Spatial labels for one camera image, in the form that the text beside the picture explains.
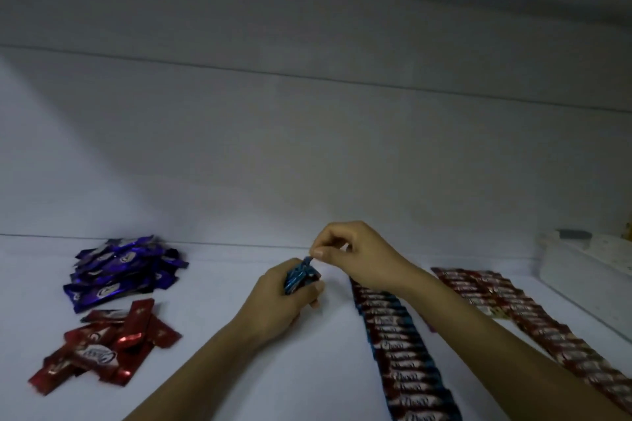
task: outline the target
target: white container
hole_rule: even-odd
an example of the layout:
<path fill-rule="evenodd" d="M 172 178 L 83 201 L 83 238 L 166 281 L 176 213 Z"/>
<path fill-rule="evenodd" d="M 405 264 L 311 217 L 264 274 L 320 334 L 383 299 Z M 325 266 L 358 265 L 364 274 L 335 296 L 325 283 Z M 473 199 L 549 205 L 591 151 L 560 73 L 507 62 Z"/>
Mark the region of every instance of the white container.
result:
<path fill-rule="evenodd" d="M 632 241 L 545 238 L 540 278 L 632 341 Z"/>

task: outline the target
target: person's left arm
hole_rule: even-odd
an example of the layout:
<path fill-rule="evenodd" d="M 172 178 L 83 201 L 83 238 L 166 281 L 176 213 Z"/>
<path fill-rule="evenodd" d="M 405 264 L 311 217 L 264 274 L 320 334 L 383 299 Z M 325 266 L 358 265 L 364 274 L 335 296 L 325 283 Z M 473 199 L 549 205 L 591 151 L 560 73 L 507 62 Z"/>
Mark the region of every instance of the person's left arm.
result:
<path fill-rule="evenodd" d="M 288 270 L 300 261 L 288 260 L 261 276 L 235 318 L 124 421 L 208 419 L 257 349 L 288 329 L 304 306 L 317 306 L 324 282 L 289 296 L 283 292 Z"/>

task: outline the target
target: hand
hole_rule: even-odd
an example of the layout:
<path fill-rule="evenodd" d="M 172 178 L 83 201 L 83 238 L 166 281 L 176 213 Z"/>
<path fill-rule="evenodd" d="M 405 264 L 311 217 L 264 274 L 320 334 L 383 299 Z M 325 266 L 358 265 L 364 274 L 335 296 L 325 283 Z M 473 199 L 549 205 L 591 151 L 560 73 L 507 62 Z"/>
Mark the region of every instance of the hand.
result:
<path fill-rule="evenodd" d="M 305 306 L 319 306 L 318 296 L 325 289 L 322 280 L 297 289 L 291 295 L 286 295 L 283 290 L 288 271 L 299 263 L 301 260 L 292 258 L 261 275 L 235 316 L 234 321 L 247 330 L 257 345 L 272 340 L 288 329 Z"/>
<path fill-rule="evenodd" d="M 340 250 L 348 243 L 346 252 Z M 329 223 L 316 237 L 310 255 L 338 266 L 367 288 L 397 293 L 413 268 L 363 221 Z"/>

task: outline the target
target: white table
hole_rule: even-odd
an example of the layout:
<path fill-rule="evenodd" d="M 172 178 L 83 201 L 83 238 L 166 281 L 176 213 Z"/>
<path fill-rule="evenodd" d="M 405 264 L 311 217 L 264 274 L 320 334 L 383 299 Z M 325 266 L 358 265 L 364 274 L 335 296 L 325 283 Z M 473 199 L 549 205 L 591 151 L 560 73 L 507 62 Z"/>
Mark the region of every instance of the white table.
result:
<path fill-rule="evenodd" d="M 97 243 L 0 236 L 0 407 L 4 420 L 124 418 L 231 319 L 268 266 L 304 255 L 291 249 L 182 247 L 191 266 L 178 273 L 181 279 L 171 289 L 157 290 L 153 296 L 161 319 L 181 332 L 183 339 L 169 350 L 154 350 L 124 388 L 100 383 L 86 373 L 68 380 L 50 395 L 40 396 L 27 384 L 28 378 L 41 366 L 44 356 L 61 346 L 63 332 L 79 325 L 80 316 L 73 313 L 61 289 L 71 271 L 71 257 Z M 442 263 L 435 259 L 427 266 L 431 264 Z M 333 267 L 315 265 L 327 282 L 322 308 L 315 312 L 306 309 L 288 336 L 256 358 L 227 397 L 217 420 L 390 419 L 348 279 Z M 533 276 L 504 274 L 614 367 L 632 376 L 630 343 Z M 105 307 L 127 307 L 142 297 L 123 298 Z M 419 316 L 411 314 L 463 418 L 506 420 L 454 351 L 438 334 L 431 334 Z M 511 322 L 500 323 L 525 339 Z"/>

